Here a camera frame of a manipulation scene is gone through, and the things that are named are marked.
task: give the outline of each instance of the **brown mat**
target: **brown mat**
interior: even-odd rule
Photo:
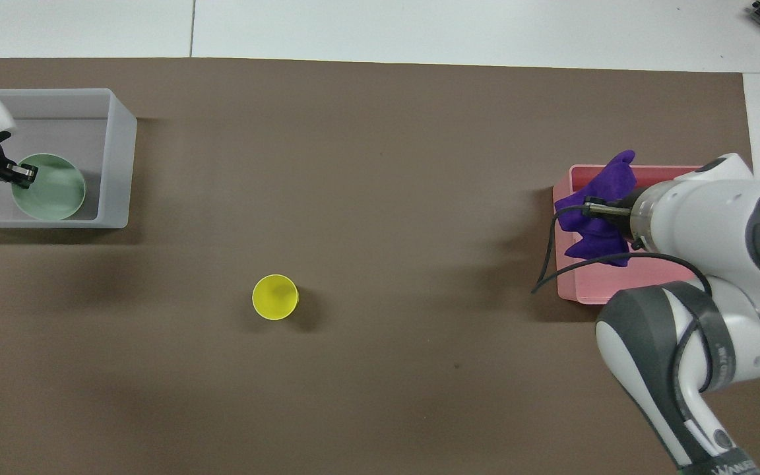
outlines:
[[[674,472],[528,289],[573,163],[748,158],[741,75],[0,59],[78,87],[139,117],[131,221],[0,230],[0,473]],[[760,381],[709,400],[760,464]]]

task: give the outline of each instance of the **green bowl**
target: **green bowl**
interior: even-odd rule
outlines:
[[[19,165],[37,167],[37,177],[28,189],[11,185],[13,201],[25,214],[38,220],[63,220],[75,214],[87,195],[84,175],[56,154],[38,153]]]

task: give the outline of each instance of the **pink bin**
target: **pink bin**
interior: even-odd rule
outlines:
[[[633,165],[636,186],[649,186],[670,180],[699,168],[698,166],[652,166]],[[575,193],[587,185],[603,169],[603,165],[574,165],[562,180],[553,187],[553,201]],[[582,259],[565,255],[565,250],[579,241],[576,232],[564,232],[555,227],[555,264],[561,269]],[[588,305],[602,305],[615,292],[625,288],[640,288],[663,284],[671,280],[693,279],[694,274],[681,265],[660,259],[630,259],[627,267],[607,264],[591,264],[580,267],[557,278],[559,297]]]

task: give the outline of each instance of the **white table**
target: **white table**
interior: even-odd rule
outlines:
[[[729,0],[0,0],[0,57],[266,57],[741,72],[760,177],[760,27]]]

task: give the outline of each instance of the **purple cloth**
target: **purple cloth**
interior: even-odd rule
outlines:
[[[633,191],[637,180],[630,163],[635,158],[635,152],[624,150],[604,166],[603,170],[578,192],[555,202],[555,209],[571,205],[581,205],[586,196],[615,201],[624,198]],[[629,252],[627,241],[618,229],[602,218],[583,216],[582,211],[567,211],[559,216],[561,229],[568,232],[578,232],[582,239],[568,247],[565,255],[578,259],[593,259],[613,253]],[[628,259],[616,259],[606,264],[626,267]]]

